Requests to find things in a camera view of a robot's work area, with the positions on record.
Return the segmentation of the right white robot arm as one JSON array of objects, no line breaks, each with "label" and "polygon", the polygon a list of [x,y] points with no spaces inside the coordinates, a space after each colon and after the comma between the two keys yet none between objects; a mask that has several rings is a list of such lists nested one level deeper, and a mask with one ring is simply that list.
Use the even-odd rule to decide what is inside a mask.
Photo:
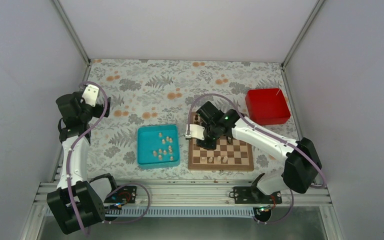
[{"label": "right white robot arm", "polygon": [[187,124],[185,137],[196,139],[199,147],[215,150],[216,141],[226,136],[250,144],[283,163],[281,169],[262,173],[253,182],[250,195],[254,202],[262,204],[277,191],[290,189],[304,194],[314,187],[313,182],[322,165],[310,139],[295,140],[281,136],[256,124],[236,109],[223,112],[209,101],[196,114],[201,122]]}]

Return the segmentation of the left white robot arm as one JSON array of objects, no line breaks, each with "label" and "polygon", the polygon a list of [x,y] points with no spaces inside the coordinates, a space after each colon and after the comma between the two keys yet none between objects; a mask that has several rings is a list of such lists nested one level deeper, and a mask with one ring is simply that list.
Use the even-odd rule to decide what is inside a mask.
[{"label": "left white robot arm", "polygon": [[56,190],[46,202],[61,231],[68,235],[84,231],[105,219],[104,201],[119,197],[119,188],[104,184],[97,193],[87,177],[87,157],[91,146],[92,118],[109,115],[108,100],[98,104],[98,91],[85,89],[60,96],[55,102],[61,113],[59,141],[63,148],[63,168]]}]

